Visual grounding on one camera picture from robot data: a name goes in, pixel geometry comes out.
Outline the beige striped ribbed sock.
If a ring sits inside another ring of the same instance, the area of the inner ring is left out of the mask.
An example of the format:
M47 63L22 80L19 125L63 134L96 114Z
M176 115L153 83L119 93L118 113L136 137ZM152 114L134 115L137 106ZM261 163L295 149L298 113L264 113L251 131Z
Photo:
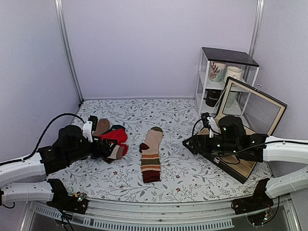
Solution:
M161 164L159 159L159 147L163 138L163 130L159 127L152 127L145 141L140 144L141 173L144 183L160 181Z

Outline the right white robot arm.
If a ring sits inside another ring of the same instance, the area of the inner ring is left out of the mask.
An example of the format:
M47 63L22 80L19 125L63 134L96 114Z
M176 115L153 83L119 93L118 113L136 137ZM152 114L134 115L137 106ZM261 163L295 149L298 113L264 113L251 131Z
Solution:
M183 145L192 154L219 159L236 156L239 159L253 162L284 161L308 163L308 144L305 141L285 140L267 134L253 133L248 135L241 118L228 115L218 123L202 114L201 121L209 134L197 135L183 141ZM249 206L259 210L268 199L286 193L295 192L308 186L308 168L289 173L282 177L264 179L258 182Z

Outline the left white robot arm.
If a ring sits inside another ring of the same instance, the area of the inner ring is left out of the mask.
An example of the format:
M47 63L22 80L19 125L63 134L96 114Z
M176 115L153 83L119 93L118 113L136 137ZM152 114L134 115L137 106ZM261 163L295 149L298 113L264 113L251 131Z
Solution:
M109 157L116 145L116 140L93 136L89 124L84 128L68 125L59 130L53 145L0 165L0 203L46 201L61 209L69 208L72 201L80 202L83 196L70 196L59 179L25 184L18 180L48 176L89 156Z

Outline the brown beige block sock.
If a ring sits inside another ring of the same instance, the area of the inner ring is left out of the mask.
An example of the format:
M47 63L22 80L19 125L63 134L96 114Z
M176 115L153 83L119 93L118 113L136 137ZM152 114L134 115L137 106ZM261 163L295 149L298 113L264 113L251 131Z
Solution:
M110 164L115 160L121 159L122 156L125 154L125 151L125 146L116 145L115 148L112 150L111 155L109 157L104 157L103 161Z

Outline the red sock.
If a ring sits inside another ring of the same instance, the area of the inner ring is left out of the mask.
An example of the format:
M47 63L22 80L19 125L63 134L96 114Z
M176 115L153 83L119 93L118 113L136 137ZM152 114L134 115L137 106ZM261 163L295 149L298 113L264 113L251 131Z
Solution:
M100 135L102 139L108 139L108 140L116 140L117 144L124 148L124 151L122 153L122 156L125 156L128 151L128 145L126 144L128 140L128 136L126 134L126 131L122 128L115 129L112 131L109 131L105 134Z

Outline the tan brown sock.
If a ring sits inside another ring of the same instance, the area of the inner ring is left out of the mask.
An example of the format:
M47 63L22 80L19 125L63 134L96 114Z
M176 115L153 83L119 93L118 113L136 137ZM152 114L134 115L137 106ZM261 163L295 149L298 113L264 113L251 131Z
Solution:
M93 136L100 136L104 134L110 128L110 122L107 118L100 119L97 123L96 130L93 132Z

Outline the dark green sock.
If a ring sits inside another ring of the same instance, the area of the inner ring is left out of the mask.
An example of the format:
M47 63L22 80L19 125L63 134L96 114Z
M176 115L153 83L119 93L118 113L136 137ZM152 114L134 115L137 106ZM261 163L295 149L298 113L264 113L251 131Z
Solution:
M115 131L115 130L119 130L119 129L122 129L122 130L126 130L126 128L122 125L112 125L106 132L106 133L109 133L109 132L112 132L112 131Z

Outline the floral tablecloth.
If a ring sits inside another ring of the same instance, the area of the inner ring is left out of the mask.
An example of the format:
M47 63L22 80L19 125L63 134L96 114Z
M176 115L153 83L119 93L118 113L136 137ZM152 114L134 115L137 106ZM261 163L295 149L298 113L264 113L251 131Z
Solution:
M112 163L88 158L52 174L70 193L125 202L203 202L248 196L259 180L270 176L267 165L258 163L242 184L202 156L191 154L182 141L202 126L194 100L92 100L78 111L82 119L90 115L123 125L129 149ZM161 179L144 183L139 145L152 127L160 127L164 134L159 151Z

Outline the black mug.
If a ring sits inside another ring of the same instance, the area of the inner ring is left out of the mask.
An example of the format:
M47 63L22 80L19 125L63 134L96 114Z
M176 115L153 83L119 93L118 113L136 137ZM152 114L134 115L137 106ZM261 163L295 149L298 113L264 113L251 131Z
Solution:
M205 103L209 107L215 107L221 95L221 90L208 89L205 97Z

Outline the cream white mug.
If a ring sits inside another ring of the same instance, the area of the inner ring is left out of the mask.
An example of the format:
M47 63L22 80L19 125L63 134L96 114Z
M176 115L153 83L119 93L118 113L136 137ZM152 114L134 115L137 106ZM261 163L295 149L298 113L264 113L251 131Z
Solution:
M225 72L224 76L224 82L227 81L228 77L232 77L236 80L240 80L242 77L242 69L236 67L236 66L228 66Z

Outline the floral pattern mug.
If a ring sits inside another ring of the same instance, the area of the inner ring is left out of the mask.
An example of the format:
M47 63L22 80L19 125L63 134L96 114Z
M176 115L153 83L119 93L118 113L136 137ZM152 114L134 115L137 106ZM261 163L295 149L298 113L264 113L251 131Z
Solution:
M225 73L226 64L220 62L210 62L209 80L212 82L221 82Z

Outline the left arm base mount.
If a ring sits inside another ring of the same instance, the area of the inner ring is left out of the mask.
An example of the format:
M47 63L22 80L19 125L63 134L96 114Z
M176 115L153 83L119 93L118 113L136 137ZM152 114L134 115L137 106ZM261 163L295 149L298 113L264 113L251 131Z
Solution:
M47 206L59 211L86 214L89 201L85 194L77 192L74 195L69 195L63 183L58 179L49 179L47 183L50 184L53 193L52 200L46 202Z

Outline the aluminium front rail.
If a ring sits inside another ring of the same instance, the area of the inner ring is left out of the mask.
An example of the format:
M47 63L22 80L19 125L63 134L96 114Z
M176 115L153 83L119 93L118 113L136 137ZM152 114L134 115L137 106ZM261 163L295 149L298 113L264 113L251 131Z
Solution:
M138 201L90 199L86 213L61 213L41 202L26 206L22 231L302 231L289 195L264 208L235 210L233 200L253 194L254 187L239 189L181 189L142 195Z

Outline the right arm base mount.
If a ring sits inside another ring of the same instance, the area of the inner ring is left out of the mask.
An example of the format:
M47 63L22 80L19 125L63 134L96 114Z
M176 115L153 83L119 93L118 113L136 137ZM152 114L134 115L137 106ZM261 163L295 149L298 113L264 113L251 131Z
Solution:
M253 214L247 216L248 222L255 226L263 226L270 223L277 215L280 206L280 197L278 196L278 202L276 210L273 211L274 201L272 198L266 195L266 185L269 178L260 180L254 190L252 196L234 199L231 202L231 208L236 215L249 213L264 209L263 213Z

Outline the white frame glass shelf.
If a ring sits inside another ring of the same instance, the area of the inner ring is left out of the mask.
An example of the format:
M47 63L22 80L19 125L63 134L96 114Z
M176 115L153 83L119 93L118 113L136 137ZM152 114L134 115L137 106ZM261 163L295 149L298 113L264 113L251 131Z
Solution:
M223 94L227 77L254 85L259 64L246 52L202 47L199 56L195 100L198 114L218 111L213 94Z

